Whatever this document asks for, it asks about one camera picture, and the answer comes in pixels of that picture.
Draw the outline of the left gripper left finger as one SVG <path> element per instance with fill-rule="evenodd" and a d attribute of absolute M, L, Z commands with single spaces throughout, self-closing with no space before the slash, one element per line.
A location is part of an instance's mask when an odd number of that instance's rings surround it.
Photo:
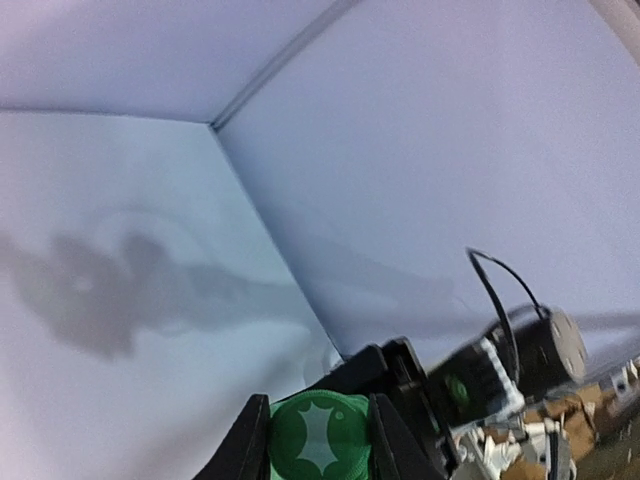
<path fill-rule="evenodd" d="M 267 433 L 269 397 L 253 394 L 245 403 L 197 480 L 261 480 L 270 478 Z"/>

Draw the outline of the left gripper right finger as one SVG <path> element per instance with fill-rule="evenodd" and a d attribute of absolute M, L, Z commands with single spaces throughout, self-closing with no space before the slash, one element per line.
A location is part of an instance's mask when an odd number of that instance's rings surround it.
<path fill-rule="evenodd" d="M 369 395 L 368 421 L 373 479 L 444 479 L 386 395 Z"/>

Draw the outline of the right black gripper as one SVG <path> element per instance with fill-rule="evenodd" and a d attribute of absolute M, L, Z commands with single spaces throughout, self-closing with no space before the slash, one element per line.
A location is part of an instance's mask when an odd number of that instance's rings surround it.
<path fill-rule="evenodd" d="M 310 386 L 347 395 L 386 395 L 440 473 L 455 471 L 451 430 L 434 409 L 426 374 L 408 339 L 368 345 Z"/>

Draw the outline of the green plastic bottle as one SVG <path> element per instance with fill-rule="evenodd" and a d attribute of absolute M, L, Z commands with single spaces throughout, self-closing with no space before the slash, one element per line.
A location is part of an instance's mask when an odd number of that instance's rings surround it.
<path fill-rule="evenodd" d="M 369 399 L 307 390 L 270 405 L 267 455 L 272 479 L 371 477 Z"/>

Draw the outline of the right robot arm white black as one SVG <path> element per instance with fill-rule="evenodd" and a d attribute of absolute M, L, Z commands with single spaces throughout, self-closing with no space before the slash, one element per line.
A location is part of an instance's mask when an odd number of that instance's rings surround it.
<path fill-rule="evenodd" d="M 382 475 L 416 474 L 426 467 L 437 479 L 450 479 L 462 465 L 454 438 L 476 443 L 473 453 L 485 471 L 495 468 L 484 428 L 509 431 L 513 448 L 532 455 L 549 479 L 573 479 L 576 467 L 559 420 L 525 425 L 523 412 L 542 403 L 586 372 L 586 348 L 577 324 L 560 310 L 523 305 L 508 317 L 531 319 L 512 325 L 508 318 L 426 370 L 406 338 L 369 345 L 313 384 L 313 389 L 374 395 L 389 413 L 374 440 Z"/>

